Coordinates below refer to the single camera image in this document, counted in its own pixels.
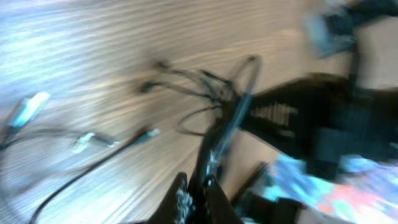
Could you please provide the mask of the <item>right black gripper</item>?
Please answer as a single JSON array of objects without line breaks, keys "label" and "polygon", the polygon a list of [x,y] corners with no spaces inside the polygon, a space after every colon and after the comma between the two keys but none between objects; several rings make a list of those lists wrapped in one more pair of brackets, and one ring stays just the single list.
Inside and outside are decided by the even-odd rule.
[{"label": "right black gripper", "polygon": [[343,156],[397,159],[397,89],[313,73],[254,94],[240,128],[333,180]]}]

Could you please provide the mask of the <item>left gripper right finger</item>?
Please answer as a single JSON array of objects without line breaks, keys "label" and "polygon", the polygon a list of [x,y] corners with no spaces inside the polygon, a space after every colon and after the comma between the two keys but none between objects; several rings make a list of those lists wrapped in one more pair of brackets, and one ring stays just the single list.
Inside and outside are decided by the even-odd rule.
[{"label": "left gripper right finger", "polygon": [[203,184],[204,216],[207,224],[244,224],[223,192],[214,175]]}]

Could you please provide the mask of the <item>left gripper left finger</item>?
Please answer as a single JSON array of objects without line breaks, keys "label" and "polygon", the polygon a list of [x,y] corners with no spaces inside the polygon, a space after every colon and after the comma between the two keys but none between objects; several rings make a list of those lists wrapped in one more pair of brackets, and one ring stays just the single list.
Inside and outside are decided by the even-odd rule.
[{"label": "left gripper left finger", "polygon": [[146,224],[185,224],[189,217],[193,197],[187,191],[187,175],[179,172]]}]

